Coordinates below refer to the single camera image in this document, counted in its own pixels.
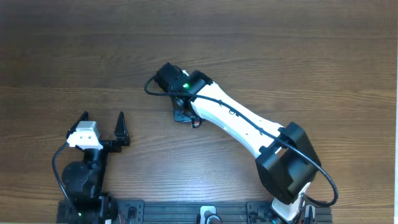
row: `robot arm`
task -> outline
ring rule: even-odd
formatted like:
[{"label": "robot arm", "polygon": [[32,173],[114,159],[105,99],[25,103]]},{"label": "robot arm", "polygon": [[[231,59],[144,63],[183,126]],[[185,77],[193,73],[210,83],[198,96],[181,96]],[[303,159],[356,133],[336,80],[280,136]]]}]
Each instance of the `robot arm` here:
[{"label": "robot arm", "polygon": [[[283,145],[280,142],[293,145],[320,165],[317,154],[300,126],[290,123],[285,128],[254,114],[230,98],[212,79],[199,71],[189,75],[186,71],[166,63],[157,72],[154,80],[172,97],[176,121],[193,124],[194,121],[201,122],[205,119],[242,143],[256,159],[263,186],[275,197],[273,210],[286,222],[295,218],[303,193],[314,179],[317,169],[291,150],[281,152]],[[222,101],[235,110],[198,96]],[[253,125],[235,114],[236,111],[280,141],[261,134]]]}]

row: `black cable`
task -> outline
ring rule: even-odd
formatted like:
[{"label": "black cable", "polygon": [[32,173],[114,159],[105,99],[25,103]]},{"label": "black cable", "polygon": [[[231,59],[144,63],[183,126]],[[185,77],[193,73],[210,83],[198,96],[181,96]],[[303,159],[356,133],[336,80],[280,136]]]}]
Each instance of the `black cable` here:
[{"label": "black cable", "polygon": [[268,133],[267,131],[263,130],[262,128],[260,128],[258,125],[256,125],[255,123],[253,123],[249,118],[245,117],[245,115],[243,115],[242,113],[240,113],[238,110],[236,110],[235,108],[233,108],[232,106],[222,102],[221,100],[216,100],[214,98],[208,97],[208,96],[202,96],[202,95],[197,95],[197,94],[191,94],[191,93],[155,93],[155,92],[151,92],[148,91],[148,84],[155,78],[156,75],[154,75],[153,77],[151,77],[144,86],[144,91],[149,94],[149,95],[153,95],[153,96],[179,96],[179,97],[194,97],[194,98],[201,98],[201,99],[205,99],[205,100],[209,100],[215,103],[218,103],[222,106],[227,107],[228,109],[230,109],[230,111],[235,112],[236,115],[242,117],[242,119],[244,119],[246,122],[248,122],[251,126],[253,126],[254,128],[256,128],[258,131],[260,131],[260,133],[265,134],[266,136],[272,138],[273,140],[277,141],[278,143],[280,143],[281,145],[290,148],[291,150],[293,150],[294,152],[296,152],[300,157],[302,157],[303,159],[305,159],[306,161],[308,161],[309,163],[311,163],[313,166],[315,166],[319,172],[321,172],[325,178],[329,181],[330,186],[333,189],[333,200],[331,202],[325,203],[325,202],[319,202],[316,201],[314,199],[312,199],[309,196],[306,196],[306,198],[308,198],[309,201],[311,201],[314,204],[317,204],[321,207],[330,207],[332,205],[334,205],[338,199],[338,191],[337,191],[337,186],[335,184],[335,182],[333,181],[333,179],[330,177],[330,175],[320,166],[318,165],[316,162],[314,162],[311,158],[309,158],[308,156],[306,156],[305,154],[303,154],[302,152],[300,152],[298,149],[296,149],[294,146],[280,140],[278,137],[273,136],[272,134]]},{"label": "black cable", "polygon": [[59,176],[59,174],[58,174],[58,171],[57,171],[57,157],[58,157],[58,155],[59,155],[67,146],[68,146],[68,143],[65,142],[65,143],[61,146],[61,148],[58,149],[58,151],[54,154],[54,156],[53,156],[53,158],[52,158],[52,170],[54,171],[54,175],[55,175],[55,178],[56,178],[56,180],[57,180],[57,182],[58,182],[58,185],[60,186],[61,191],[62,191],[63,195],[65,196],[65,200],[69,203],[69,205],[71,206],[72,210],[75,211],[75,212],[77,212],[75,206],[72,204],[72,201],[71,201],[70,198],[68,197],[67,192],[65,191],[65,188],[64,188],[63,185],[62,185],[61,178],[60,178],[60,176]]}]

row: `white arm segment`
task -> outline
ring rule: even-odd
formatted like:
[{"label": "white arm segment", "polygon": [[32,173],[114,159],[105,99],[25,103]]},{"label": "white arm segment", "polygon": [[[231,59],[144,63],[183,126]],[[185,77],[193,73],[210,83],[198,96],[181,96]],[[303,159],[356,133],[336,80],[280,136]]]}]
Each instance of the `white arm segment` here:
[{"label": "white arm segment", "polygon": [[[240,113],[249,118],[253,123],[263,128],[273,136],[279,136],[278,128],[282,125],[268,121],[252,111],[249,111],[238,102],[229,97],[216,83],[205,85],[197,95],[208,96],[216,100],[232,106]],[[228,134],[232,135],[236,140],[242,143],[254,156],[257,158],[260,155],[260,147],[268,147],[274,140],[264,134],[260,134],[253,126],[242,118],[236,116],[234,113],[229,112],[225,106],[218,103],[197,98],[191,103],[193,110],[201,118],[211,121],[220,128],[224,129]]]}]

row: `wood grain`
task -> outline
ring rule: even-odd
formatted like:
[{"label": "wood grain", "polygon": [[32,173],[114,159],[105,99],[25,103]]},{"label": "wood grain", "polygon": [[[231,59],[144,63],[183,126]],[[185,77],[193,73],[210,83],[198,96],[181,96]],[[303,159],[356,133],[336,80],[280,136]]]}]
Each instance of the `wood grain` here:
[{"label": "wood grain", "polygon": [[[334,178],[335,223],[392,223],[397,3],[0,1],[0,222],[54,222],[50,160],[84,111],[131,147],[105,189],[147,201],[271,199],[254,160],[211,123],[174,123],[144,82],[165,62],[201,70],[260,116],[303,126]],[[80,160],[65,151],[58,169]],[[332,197],[318,175],[309,194]]]}]

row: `wooden table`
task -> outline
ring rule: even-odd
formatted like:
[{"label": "wooden table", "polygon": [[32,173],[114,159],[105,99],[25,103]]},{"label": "wooden table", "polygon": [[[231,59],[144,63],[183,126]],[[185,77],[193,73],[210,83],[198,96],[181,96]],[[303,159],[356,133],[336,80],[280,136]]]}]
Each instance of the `wooden table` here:
[{"label": "wooden table", "polygon": [[[392,223],[395,1],[0,1],[0,221],[54,222],[51,158],[84,110],[132,141],[105,190],[147,201],[271,199],[214,124],[175,123],[144,93],[165,62],[201,70],[258,115],[305,128],[339,189],[335,223]],[[68,149],[60,172],[81,152]],[[321,176],[311,196],[332,197]]]}]

